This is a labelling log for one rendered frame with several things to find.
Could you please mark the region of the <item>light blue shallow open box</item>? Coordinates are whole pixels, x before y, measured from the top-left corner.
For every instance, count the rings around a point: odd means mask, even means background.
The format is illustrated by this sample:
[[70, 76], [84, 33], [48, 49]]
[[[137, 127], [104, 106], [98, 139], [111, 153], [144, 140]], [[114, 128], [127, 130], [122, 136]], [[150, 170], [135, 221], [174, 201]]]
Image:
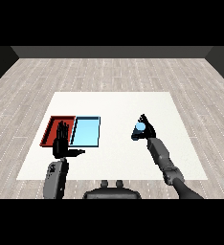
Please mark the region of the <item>light blue shallow open box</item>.
[[101, 118], [99, 116], [77, 116], [70, 147], [98, 147], [100, 139]]

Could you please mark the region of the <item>red shallow open box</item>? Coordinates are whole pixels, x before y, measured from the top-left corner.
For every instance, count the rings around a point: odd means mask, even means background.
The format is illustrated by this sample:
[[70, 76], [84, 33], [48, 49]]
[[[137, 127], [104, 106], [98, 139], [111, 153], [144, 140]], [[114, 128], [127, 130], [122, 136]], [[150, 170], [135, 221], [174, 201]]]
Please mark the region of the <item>red shallow open box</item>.
[[65, 123], [68, 126], [68, 140], [71, 139], [73, 126], [75, 124], [75, 116], [52, 116], [46, 126], [43, 137], [40, 142], [42, 147], [52, 147], [56, 138], [58, 124], [60, 122]]

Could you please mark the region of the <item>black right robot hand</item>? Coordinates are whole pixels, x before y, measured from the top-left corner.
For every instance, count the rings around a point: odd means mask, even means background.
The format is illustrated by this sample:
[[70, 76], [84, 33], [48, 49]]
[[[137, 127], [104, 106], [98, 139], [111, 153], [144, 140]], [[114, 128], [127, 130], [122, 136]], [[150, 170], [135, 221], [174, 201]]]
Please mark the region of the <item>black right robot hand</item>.
[[144, 123], [146, 125], [146, 129], [144, 132], [144, 139], [155, 138], [156, 132], [154, 127], [150, 124], [145, 114], [142, 114], [138, 120], [138, 123]]

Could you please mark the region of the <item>dark grey robot body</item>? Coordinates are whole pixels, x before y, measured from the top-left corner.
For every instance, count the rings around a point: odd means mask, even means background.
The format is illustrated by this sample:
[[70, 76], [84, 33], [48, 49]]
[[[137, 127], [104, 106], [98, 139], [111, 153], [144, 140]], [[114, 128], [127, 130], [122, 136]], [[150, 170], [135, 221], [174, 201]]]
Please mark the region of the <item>dark grey robot body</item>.
[[86, 191], [83, 199], [141, 199], [141, 195], [136, 190], [126, 189], [122, 180], [116, 181], [115, 188], [108, 187], [108, 181], [102, 180], [98, 189]]

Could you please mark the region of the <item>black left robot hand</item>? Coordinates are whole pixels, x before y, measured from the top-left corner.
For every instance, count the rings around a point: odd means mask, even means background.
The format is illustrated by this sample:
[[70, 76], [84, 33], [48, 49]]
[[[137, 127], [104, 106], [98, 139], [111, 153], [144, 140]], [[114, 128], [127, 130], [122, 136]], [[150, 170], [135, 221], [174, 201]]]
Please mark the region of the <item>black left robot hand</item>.
[[56, 159], [65, 157], [77, 157], [83, 154], [82, 149], [69, 149], [68, 148], [68, 126], [60, 122], [58, 124], [56, 138], [53, 142], [53, 155]]

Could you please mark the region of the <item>small blue can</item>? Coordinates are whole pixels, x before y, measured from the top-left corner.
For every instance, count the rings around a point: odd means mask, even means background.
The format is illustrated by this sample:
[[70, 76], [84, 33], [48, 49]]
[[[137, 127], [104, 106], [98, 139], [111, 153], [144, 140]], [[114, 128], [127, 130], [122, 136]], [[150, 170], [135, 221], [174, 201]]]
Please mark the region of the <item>small blue can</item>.
[[131, 139], [133, 141], [138, 141], [140, 139], [143, 139], [145, 137], [144, 135], [145, 129], [146, 129], [146, 125], [143, 122], [137, 122], [133, 129]]

